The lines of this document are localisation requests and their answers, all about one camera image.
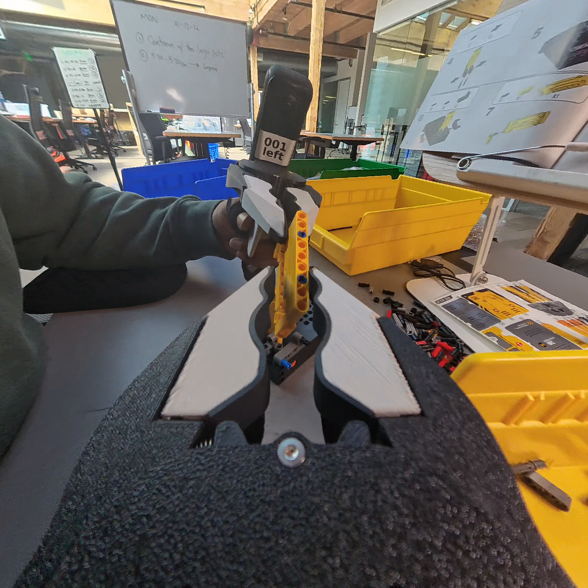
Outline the small whiteboard with notes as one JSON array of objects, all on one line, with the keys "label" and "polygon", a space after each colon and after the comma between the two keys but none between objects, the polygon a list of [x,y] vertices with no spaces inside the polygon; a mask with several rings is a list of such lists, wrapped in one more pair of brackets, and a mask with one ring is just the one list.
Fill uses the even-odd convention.
[{"label": "small whiteboard with notes", "polygon": [[110,109],[93,49],[54,47],[72,107],[78,109]]}]

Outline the whiteboard on stand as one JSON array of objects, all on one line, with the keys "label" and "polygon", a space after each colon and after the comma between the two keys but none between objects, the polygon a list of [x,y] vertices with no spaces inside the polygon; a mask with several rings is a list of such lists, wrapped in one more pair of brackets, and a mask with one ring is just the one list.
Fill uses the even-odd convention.
[{"label": "whiteboard on stand", "polygon": [[139,112],[246,117],[246,24],[132,1],[111,1]]}]

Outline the metal book stand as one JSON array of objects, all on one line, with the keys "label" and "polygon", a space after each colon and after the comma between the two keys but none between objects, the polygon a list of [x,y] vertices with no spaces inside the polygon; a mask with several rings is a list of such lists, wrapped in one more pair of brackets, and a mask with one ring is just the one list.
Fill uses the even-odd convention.
[{"label": "metal book stand", "polygon": [[563,224],[561,228],[556,227],[557,217],[554,213],[547,216],[534,237],[537,253],[547,253],[549,262],[564,265],[587,236],[587,142],[537,146],[528,150],[541,149],[578,153],[583,168],[581,171],[534,168],[518,165],[507,157],[522,152],[522,149],[467,156],[457,162],[456,175],[460,180],[493,189],[490,213],[469,278],[471,286],[488,281],[484,264],[499,220],[498,208],[502,206],[506,194],[521,201],[524,196],[532,196],[544,205],[549,205],[559,215],[563,214],[562,209],[571,211],[568,214],[571,218],[569,223]]}]

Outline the green storage bin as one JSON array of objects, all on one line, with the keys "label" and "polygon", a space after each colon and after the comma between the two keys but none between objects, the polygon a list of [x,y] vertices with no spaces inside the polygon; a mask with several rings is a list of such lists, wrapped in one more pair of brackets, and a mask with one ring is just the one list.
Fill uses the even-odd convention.
[{"label": "green storage bin", "polygon": [[293,159],[289,171],[306,180],[326,180],[342,178],[364,178],[390,176],[398,179],[404,174],[403,166],[385,164],[367,159]]}]

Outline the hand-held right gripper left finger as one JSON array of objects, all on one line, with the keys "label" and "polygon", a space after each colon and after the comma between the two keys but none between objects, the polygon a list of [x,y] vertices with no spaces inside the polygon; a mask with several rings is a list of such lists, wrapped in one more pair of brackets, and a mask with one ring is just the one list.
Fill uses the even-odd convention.
[{"label": "hand-held right gripper left finger", "polygon": [[203,318],[161,408],[162,420],[196,421],[209,429],[234,421],[248,442],[261,443],[270,399],[263,340],[271,301],[272,268],[266,268]]}]

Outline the open instruction booklet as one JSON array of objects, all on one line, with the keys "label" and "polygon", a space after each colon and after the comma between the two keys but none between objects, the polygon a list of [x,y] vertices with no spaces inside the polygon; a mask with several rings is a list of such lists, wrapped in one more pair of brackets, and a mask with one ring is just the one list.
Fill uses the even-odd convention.
[{"label": "open instruction booklet", "polygon": [[401,148],[484,154],[587,123],[587,1],[527,1],[461,32]]}]

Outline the printed instruction sheet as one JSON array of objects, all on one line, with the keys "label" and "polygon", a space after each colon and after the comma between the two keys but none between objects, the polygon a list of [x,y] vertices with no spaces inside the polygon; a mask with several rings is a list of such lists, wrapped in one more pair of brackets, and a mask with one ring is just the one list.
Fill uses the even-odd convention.
[{"label": "printed instruction sheet", "polygon": [[432,303],[508,352],[587,350],[587,311],[526,281],[465,288]]}]

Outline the clear plastic bag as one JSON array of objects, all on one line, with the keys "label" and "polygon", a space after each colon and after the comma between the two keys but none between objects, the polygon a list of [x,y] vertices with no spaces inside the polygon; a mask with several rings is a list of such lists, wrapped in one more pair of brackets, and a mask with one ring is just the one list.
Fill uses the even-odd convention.
[{"label": "clear plastic bag", "polygon": [[468,234],[463,247],[469,248],[475,252],[478,251],[479,244],[483,236],[486,219],[486,214],[482,214],[478,222],[473,226],[472,230]]}]

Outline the wooden post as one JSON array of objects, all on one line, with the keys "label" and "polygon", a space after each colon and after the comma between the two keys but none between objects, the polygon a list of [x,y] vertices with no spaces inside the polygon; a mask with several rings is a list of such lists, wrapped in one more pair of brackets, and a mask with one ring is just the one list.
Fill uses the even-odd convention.
[{"label": "wooden post", "polygon": [[308,77],[313,87],[313,97],[307,112],[305,123],[305,130],[310,132],[316,132],[318,124],[325,11],[326,1],[312,1]]}]

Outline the yellow panel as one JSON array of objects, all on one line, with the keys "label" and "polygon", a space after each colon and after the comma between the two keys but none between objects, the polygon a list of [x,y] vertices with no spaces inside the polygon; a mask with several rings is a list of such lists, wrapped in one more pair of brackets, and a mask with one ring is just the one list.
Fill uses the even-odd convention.
[{"label": "yellow panel", "polygon": [[270,304],[272,312],[273,335],[278,343],[282,344],[296,328],[298,320],[288,315],[285,299],[285,254],[286,245],[276,244],[274,258],[278,265],[276,268],[275,297]]}]

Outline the black office chair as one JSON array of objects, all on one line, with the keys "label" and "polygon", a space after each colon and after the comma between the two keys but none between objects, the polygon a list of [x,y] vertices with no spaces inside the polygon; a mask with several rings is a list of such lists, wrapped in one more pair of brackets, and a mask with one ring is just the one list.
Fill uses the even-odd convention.
[{"label": "black office chair", "polygon": [[70,152],[75,151],[77,147],[67,131],[61,128],[60,123],[48,123],[44,120],[38,88],[24,85],[24,91],[29,107],[29,126],[31,133],[48,151],[54,162],[59,167],[66,166],[84,173],[87,173],[86,168],[92,168],[96,171],[95,165],[70,156]]}]

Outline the long wooden table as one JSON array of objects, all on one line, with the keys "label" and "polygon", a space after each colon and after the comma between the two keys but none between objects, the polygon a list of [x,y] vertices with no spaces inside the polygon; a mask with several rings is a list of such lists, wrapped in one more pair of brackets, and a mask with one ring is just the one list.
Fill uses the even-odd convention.
[{"label": "long wooden table", "polygon": [[299,141],[305,145],[305,156],[310,152],[314,144],[319,148],[319,154],[325,157],[327,148],[336,149],[340,143],[350,146],[351,160],[357,160],[357,150],[360,146],[370,145],[372,143],[381,143],[384,139],[381,136],[368,136],[357,134],[328,134],[324,132],[311,132],[303,130],[300,132]]},{"label": "long wooden table", "polygon": [[169,139],[182,140],[183,142],[192,143],[195,148],[195,154],[202,156],[203,159],[213,160],[209,152],[209,143],[223,143],[224,141],[233,141],[240,137],[240,133],[234,132],[196,132],[193,130],[165,130],[163,136]]}]

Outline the black lego base block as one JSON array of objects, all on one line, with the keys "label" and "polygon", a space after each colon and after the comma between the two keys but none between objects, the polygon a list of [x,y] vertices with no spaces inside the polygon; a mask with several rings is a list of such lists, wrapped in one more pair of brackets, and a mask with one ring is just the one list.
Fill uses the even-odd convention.
[{"label": "black lego base block", "polygon": [[310,359],[321,338],[313,327],[313,303],[296,324],[294,331],[280,343],[273,329],[263,340],[268,373],[274,384],[282,384],[291,374]]}]

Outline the blue storage bin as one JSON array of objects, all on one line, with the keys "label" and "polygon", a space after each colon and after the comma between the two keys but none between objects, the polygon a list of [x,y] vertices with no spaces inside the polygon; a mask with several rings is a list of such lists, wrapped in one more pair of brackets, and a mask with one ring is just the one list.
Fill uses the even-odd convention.
[{"label": "blue storage bin", "polygon": [[123,190],[144,198],[196,195],[196,182],[226,177],[233,159],[187,159],[122,169]]}]

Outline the pile of small lego parts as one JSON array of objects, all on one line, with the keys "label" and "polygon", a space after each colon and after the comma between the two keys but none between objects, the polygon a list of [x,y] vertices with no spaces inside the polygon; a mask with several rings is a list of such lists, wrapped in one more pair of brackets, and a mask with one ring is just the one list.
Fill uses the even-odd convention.
[{"label": "pile of small lego parts", "polygon": [[367,290],[372,301],[385,306],[385,317],[400,328],[419,349],[431,357],[446,373],[452,374],[474,350],[415,296],[406,306],[396,298],[394,290],[375,287],[358,281],[358,288]]}]

